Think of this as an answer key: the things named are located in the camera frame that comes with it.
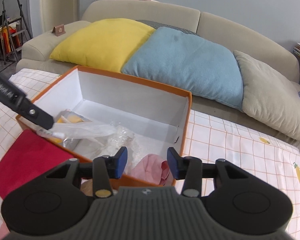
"checkered tablecloth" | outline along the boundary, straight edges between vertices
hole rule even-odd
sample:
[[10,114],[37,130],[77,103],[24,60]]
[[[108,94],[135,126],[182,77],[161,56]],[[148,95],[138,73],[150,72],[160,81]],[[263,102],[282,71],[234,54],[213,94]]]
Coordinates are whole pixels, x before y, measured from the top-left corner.
[[[10,81],[32,99],[58,77],[53,73],[23,69]],[[16,115],[0,103],[0,160],[21,133]],[[266,134],[191,110],[184,155],[206,163],[224,158],[287,194],[293,204],[293,215],[286,231],[300,239],[300,181],[293,166],[296,163],[300,168],[298,149]],[[182,184],[177,181],[178,192]],[[209,195],[213,190],[213,180],[202,179],[202,195]],[[0,228],[2,224],[0,211]]]

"door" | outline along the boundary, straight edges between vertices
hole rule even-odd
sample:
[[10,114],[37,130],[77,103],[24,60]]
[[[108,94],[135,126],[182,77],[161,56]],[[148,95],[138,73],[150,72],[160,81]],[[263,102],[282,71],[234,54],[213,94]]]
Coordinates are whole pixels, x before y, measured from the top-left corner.
[[78,0],[40,0],[43,32],[78,20]]

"beige sofa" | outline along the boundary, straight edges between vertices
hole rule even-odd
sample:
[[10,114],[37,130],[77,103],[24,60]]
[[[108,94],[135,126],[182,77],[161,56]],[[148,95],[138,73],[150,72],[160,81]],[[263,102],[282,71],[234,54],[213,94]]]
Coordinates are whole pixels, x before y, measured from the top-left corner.
[[[77,30],[86,27],[91,22],[105,18],[150,20],[191,30],[207,40],[227,47],[231,51],[242,51],[257,60],[267,63],[290,80],[297,91],[300,90],[298,85],[298,61],[295,56],[279,44],[245,26],[222,17],[192,8],[152,1],[95,1],[87,8],[81,21],[65,26],[66,34],[56,37],[47,32],[25,43],[22,49],[22,59],[17,65],[17,71],[30,68],[63,74],[75,64],[49,59],[53,49]],[[271,129],[245,113],[216,101],[194,97],[192,109],[258,130],[300,149],[300,142]]]

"door frame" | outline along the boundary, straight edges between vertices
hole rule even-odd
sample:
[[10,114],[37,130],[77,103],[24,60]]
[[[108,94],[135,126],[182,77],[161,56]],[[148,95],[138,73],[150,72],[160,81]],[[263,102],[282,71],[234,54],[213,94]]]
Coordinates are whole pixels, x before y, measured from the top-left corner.
[[[41,17],[41,26],[43,32],[47,32],[49,30],[46,30],[43,20],[43,0],[40,0],[40,17]],[[79,0],[73,0],[73,21],[79,20]]]

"box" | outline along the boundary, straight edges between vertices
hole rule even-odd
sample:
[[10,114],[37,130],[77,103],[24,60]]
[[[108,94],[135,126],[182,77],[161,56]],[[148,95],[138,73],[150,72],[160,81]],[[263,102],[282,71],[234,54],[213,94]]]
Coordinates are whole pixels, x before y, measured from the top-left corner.
[[[174,147],[182,155],[192,95],[189,91],[143,78],[76,66],[33,102],[53,117],[70,109],[91,121],[119,123],[135,134],[143,155],[158,154],[166,160],[168,147]],[[23,129],[33,128],[23,117],[17,116],[17,120]],[[76,153],[84,151],[82,144],[73,151],[65,150],[80,162],[91,162]],[[155,185],[124,175],[112,180],[112,186],[116,189]]]

